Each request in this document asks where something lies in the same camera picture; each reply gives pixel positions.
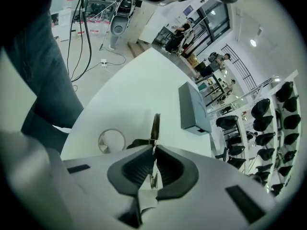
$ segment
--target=white table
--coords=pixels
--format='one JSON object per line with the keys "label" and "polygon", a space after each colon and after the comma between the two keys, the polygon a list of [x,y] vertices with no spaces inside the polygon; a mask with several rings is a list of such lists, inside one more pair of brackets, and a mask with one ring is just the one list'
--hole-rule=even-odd
{"label": "white table", "polygon": [[154,114],[161,113],[158,144],[211,156],[210,135],[181,129],[178,88],[196,85],[175,64],[153,48],[146,50],[112,77],[83,110],[64,145],[63,160],[101,155],[98,137],[119,129],[127,144],[148,139]]}

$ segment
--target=light fixture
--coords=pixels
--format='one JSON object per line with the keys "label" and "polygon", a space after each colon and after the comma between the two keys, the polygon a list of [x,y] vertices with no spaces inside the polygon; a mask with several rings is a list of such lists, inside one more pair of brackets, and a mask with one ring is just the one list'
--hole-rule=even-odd
{"label": "light fixture", "polygon": [[252,44],[254,47],[256,47],[256,46],[257,46],[257,44],[256,44],[255,40],[253,40],[253,39],[251,39],[251,40],[250,40],[250,44]]}

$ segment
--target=white shoe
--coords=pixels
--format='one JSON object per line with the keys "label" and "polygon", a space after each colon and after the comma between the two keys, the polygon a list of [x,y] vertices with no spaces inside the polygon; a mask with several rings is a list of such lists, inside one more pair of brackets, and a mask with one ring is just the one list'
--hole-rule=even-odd
{"label": "white shoe", "polygon": [[111,47],[111,45],[109,45],[109,49],[111,49],[111,50],[115,50],[114,48],[112,48],[112,47]]}

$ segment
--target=metal railing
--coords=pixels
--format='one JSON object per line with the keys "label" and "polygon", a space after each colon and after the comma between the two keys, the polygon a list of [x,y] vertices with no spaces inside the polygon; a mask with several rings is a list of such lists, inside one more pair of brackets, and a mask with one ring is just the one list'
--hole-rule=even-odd
{"label": "metal railing", "polygon": [[231,63],[234,64],[235,68],[238,70],[239,74],[243,78],[249,90],[253,90],[257,85],[240,57],[232,50],[232,48],[228,44],[226,44],[226,46],[223,47],[221,50],[225,54],[228,53],[231,55]]}

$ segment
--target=power outlet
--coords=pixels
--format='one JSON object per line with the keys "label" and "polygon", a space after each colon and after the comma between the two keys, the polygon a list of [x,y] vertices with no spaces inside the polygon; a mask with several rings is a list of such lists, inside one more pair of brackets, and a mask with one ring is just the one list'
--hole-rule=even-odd
{"label": "power outlet", "polygon": [[106,67],[106,59],[101,59],[100,63],[103,67]]}

